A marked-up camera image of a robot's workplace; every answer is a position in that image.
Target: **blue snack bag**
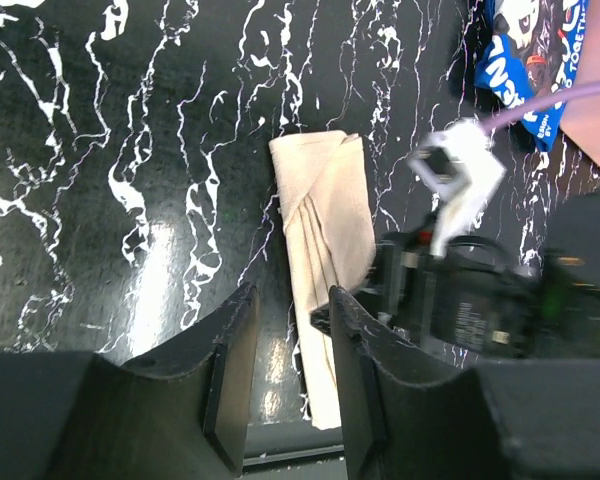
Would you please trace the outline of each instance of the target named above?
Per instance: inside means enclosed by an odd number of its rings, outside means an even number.
[[[486,0],[493,37],[476,67],[476,86],[507,108],[569,88],[576,79],[589,0]],[[524,116],[540,151],[558,134],[565,104]]]

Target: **pink object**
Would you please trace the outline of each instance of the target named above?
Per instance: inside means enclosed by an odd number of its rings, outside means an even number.
[[[589,0],[576,85],[600,80],[600,0]],[[571,100],[560,128],[600,166],[600,96]]]

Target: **black table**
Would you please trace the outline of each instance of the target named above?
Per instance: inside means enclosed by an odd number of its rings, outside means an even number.
[[[252,423],[311,433],[267,142],[360,133],[377,235],[416,226],[433,200],[407,153],[498,108],[472,81],[481,2],[36,3],[0,9],[0,349],[121,363],[249,280]],[[475,226],[538,265],[547,216],[600,170],[564,137],[495,141],[508,173]]]

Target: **wire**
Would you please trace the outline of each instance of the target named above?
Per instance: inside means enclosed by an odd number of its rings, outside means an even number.
[[[565,88],[556,93],[552,93],[551,95],[534,97],[528,102],[525,102],[519,107],[512,108],[511,110],[502,110],[491,118],[481,122],[480,126],[487,135],[490,135],[494,130],[500,130],[512,122],[517,122],[527,113],[546,110],[557,103],[567,102],[577,98],[593,97],[595,95],[600,95],[600,82],[585,83],[584,85],[578,85],[577,87]]]

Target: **beige cloth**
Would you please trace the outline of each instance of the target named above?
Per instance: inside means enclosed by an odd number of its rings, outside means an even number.
[[[375,238],[362,139],[341,131],[296,134],[269,143],[276,172],[291,286],[313,426],[340,426],[331,339],[310,313],[329,287],[357,286],[373,261]]]

